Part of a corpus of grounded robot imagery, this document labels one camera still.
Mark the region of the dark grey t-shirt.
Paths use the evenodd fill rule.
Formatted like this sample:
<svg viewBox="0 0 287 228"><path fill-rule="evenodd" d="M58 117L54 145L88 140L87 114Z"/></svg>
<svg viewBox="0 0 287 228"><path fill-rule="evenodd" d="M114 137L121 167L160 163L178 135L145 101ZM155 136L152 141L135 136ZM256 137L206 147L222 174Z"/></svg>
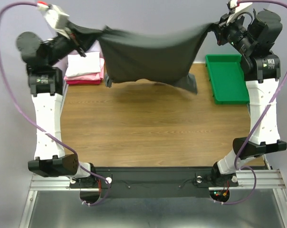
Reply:
<svg viewBox="0 0 287 228"><path fill-rule="evenodd" d="M86 49L98 41L105 59L105 85L136 82L141 79L197 93L195 76L189 73L211 24L202 24L178 33L148 36L112 29L102 30L74 25Z"/></svg>

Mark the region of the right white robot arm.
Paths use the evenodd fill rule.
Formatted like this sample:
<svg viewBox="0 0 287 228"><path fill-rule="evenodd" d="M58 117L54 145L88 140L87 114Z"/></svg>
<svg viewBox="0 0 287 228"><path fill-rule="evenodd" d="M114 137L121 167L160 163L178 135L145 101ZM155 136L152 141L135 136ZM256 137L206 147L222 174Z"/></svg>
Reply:
<svg viewBox="0 0 287 228"><path fill-rule="evenodd" d="M282 31L278 14L269 10L255 12L247 28L243 27L245 11L221 16L210 28L218 45L231 44L240 54L240 66L249 93L250 132L236 138L232 150L216 162L210 180L221 185L247 162L264 154L285 151L277 129L277 103L273 98L281 77L280 59L271 48Z"/></svg>

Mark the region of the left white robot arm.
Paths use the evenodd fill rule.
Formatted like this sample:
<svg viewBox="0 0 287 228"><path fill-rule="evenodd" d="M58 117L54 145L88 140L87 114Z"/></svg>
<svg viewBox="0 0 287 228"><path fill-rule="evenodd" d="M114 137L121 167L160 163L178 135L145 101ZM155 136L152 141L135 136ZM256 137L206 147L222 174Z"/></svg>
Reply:
<svg viewBox="0 0 287 228"><path fill-rule="evenodd" d="M64 35L57 33L48 41L32 32L23 32L16 40L26 63L36 124L40 126L34 159L28 162L28 169L41 177L68 177L71 188L94 188L97 175L93 164L79 162L76 154L66 154L63 145L58 143L61 140L63 76L61 69L54 65L73 50L85 56L77 33L69 28L64 31Z"/></svg>

